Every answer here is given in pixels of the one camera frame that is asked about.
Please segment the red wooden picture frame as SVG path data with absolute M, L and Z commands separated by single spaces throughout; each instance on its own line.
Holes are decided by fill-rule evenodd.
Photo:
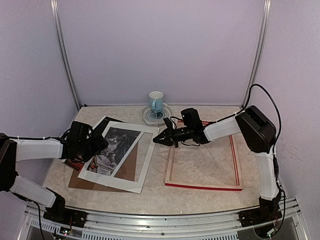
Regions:
M 233 191 L 243 190 L 235 137 L 224 136 L 201 146 L 192 143 L 172 146 L 164 184 L 170 187 Z

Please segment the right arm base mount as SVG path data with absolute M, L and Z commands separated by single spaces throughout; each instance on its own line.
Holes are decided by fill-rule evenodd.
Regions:
M 254 229 L 259 238 L 269 239 L 277 232 L 274 221 L 279 220 L 282 213 L 278 200 L 265 200 L 260 197 L 259 207 L 240 211 L 238 216 L 243 228 L 271 222 Z

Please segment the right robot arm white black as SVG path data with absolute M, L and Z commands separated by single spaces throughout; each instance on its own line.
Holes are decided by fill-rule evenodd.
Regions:
M 276 158 L 275 125 L 254 105 L 217 121 L 203 124 L 194 108 L 181 111 L 183 127 L 174 126 L 170 118 L 164 118 L 166 129 L 153 138 L 164 146 L 178 147 L 179 143 L 193 140 L 205 145 L 222 137 L 242 134 L 249 150 L 254 153 L 260 175 L 259 206 L 239 213 L 242 225 L 255 225 L 284 216 L 279 203 L 284 191 L 279 183 L 279 165 Z

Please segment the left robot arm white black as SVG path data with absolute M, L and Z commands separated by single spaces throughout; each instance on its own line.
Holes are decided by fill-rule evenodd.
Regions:
M 84 137 L 65 139 L 10 138 L 0 134 L 0 190 L 35 202 L 46 208 L 49 215 L 63 223 L 70 218 L 65 199 L 58 193 L 22 177 L 16 171 L 16 163 L 27 160 L 59 159 L 88 162 L 108 147 L 102 135 L 90 134 Z

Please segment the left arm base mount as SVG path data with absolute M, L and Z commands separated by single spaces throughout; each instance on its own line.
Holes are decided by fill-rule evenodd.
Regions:
M 55 223 L 68 225 L 70 227 L 84 228 L 88 213 L 85 211 L 66 208 L 62 213 L 46 209 L 43 218 Z

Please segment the cat photo print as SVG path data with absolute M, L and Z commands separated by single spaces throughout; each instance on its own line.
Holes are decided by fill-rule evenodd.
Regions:
M 135 140 L 139 137 L 140 131 L 109 127 L 104 133 L 108 123 L 116 119 L 105 117 L 94 127 L 109 143 L 108 147 L 100 154 L 95 155 L 87 166 L 87 170 L 96 174 L 111 176 L 127 155 Z

